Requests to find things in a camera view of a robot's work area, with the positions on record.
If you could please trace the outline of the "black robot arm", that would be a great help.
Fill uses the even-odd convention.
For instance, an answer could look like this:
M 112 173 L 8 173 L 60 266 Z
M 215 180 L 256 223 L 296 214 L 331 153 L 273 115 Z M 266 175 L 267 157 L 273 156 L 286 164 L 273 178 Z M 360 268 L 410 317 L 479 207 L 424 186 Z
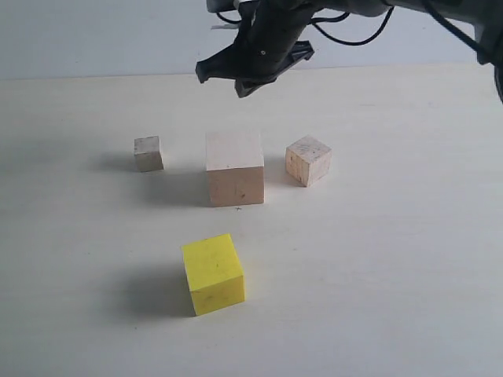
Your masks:
M 271 84 L 302 60 L 309 60 L 314 49 L 300 35 L 308 26 L 339 23 L 351 15 L 382 16 L 379 28 L 361 41 L 347 41 L 320 33 L 341 46 L 364 46 L 385 29 L 396 8 L 429 15 L 476 55 L 479 64 L 494 68 L 496 91 L 502 92 L 502 3 L 500 1 L 209 1 L 207 11 L 221 17 L 236 11 L 239 20 L 233 43 L 206 60 L 196 63 L 200 82 L 231 79 L 237 96 L 247 97 Z

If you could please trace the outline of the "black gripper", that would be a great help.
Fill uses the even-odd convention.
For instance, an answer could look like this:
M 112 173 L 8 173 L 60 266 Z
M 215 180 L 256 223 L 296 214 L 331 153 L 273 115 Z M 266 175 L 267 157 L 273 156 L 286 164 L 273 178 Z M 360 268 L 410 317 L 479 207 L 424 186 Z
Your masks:
M 317 7 L 310 1 L 235 1 L 241 26 L 233 46 L 196 63 L 200 83 L 236 79 L 234 89 L 246 98 L 302 60 L 314 49 L 299 37 Z

